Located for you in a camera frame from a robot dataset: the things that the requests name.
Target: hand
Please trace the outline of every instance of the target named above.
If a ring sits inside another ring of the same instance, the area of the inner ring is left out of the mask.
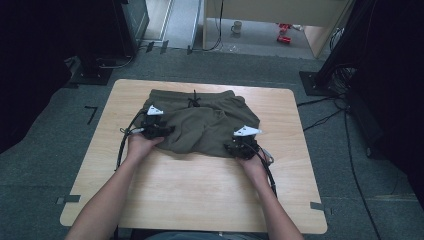
[[[127,160],[131,159],[140,163],[150,153],[153,147],[163,140],[163,137],[148,140],[141,133],[131,134],[128,136]]]
[[[266,156],[263,155],[262,151],[260,151],[259,154],[266,159]],[[241,164],[247,177],[256,188],[264,183],[268,185],[268,175],[266,174],[264,166],[262,165],[261,159],[258,155],[253,156],[250,160],[244,160],[241,158],[236,159]]]

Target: red object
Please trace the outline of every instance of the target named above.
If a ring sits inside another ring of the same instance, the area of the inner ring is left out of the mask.
[[[280,27],[280,33],[285,33],[291,27],[291,24],[280,23],[278,27]]]
[[[291,38],[280,35],[278,36],[277,41],[289,44],[291,42]]]

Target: shorts waistband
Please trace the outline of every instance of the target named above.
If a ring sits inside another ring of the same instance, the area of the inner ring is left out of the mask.
[[[232,90],[228,90],[221,93],[198,93],[196,92],[196,98],[201,98],[201,100],[216,100],[216,99],[225,99],[235,97],[235,94]],[[185,92],[173,92],[173,91],[164,91],[152,89],[150,92],[149,98],[151,100],[173,100],[173,101],[187,101],[188,98],[194,99],[194,91],[191,93]]]

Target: forearm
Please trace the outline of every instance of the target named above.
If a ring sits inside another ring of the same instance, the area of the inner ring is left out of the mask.
[[[303,239],[296,225],[278,202],[268,182],[254,183],[261,201],[269,239]]]
[[[108,239],[116,228],[137,165],[125,160],[84,206],[66,239]]]

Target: black tape mark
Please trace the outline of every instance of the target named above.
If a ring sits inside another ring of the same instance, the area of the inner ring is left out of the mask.
[[[190,55],[193,52],[190,45],[187,46],[187,55]]]
[[[93,113],[91,114],[90,120],[88,120],[88,122],[87,122],[87,125],[90,125],[91,121],[92,121],[92,120],[93,120],[93,118],[94,118],[94,115],[96,115],[97,107],[85,106],[84,108],[87,108],[87,109],[94,109]]]
[[[169,40],[166,40],[162,43],[162,48],[160,49],[160,54],[166,53],[166,48],[168,47]]]
[[[56,199],[56,204],[65,204],[68,202],[79,202],[81,199],[81,195],[66,195],[62,197],[58,197]]]
[[[311,202],[311,209],[324,211],[324,205],[322,203]]]
[[[153,46],[155,46],[155,42],[150,42],[149,45],[147,45],[146,53],[151,52],[153,50]]]

